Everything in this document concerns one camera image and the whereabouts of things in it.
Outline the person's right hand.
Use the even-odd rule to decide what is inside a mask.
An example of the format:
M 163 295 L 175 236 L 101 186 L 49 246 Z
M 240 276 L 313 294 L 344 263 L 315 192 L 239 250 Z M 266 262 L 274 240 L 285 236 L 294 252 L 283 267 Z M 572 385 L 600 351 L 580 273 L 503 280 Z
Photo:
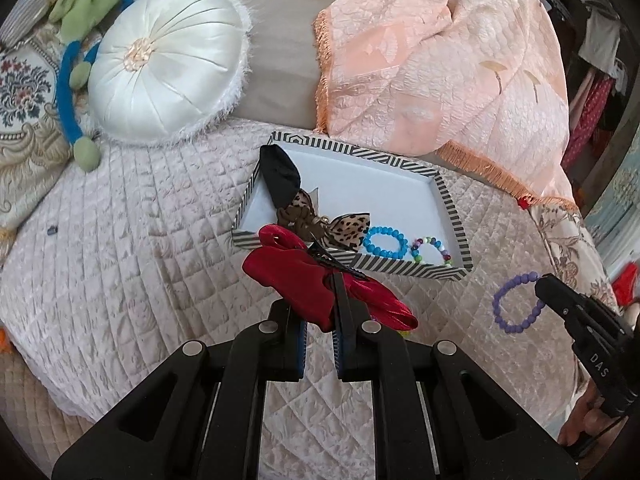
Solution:
M 574 445 L 579 435 L 584 432 L 590 437 L 600 436 L 597 445 L 600 448 L 608 448 L 616 438 L 618 430 L 615 428 L 606 430 L 612 425 L 614 419 L 602 412 L 601 404 L 600 392 L 593 380 L 590 380 L 585 393 L 577 400 L 573 411 L 560 430 L 559 444 Z

